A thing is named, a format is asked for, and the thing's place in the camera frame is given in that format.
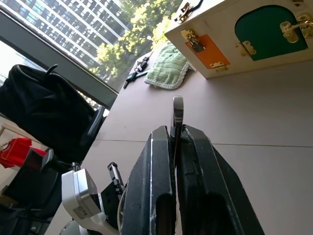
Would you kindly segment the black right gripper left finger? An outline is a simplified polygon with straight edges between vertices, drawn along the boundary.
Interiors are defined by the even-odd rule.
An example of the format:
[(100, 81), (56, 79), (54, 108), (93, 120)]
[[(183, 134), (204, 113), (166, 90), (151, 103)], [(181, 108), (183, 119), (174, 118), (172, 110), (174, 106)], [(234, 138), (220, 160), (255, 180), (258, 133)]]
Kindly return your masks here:
[(125, 193), (121, 234), (173, 235), (176, 180), (166, 126), (152, 131), (131, 170)]

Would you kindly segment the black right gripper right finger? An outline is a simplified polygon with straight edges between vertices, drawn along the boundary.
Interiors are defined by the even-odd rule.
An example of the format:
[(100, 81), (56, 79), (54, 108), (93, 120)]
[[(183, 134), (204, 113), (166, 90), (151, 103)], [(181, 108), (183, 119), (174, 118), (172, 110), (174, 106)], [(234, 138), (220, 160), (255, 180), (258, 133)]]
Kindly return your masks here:
[(234, 169), (205, 133), (184, 125), (177, 157), (184, 235), (262, 235), (264, 231)]

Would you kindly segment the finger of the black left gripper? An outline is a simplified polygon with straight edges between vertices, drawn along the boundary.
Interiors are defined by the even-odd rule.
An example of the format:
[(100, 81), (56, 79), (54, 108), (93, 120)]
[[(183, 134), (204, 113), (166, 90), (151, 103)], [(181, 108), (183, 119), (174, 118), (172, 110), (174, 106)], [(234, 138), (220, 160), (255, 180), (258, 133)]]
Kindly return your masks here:
[(111, 182), (113, 183), (113, 186), (117, 190), (122, 190), (123, 189), (123, 181), (122, 181), (122, 177), (120, 175), (120, 172), (118, 170), (118, 165), (115, 162), (111, 162), (108, 165), (108, 171), (110, 173)]

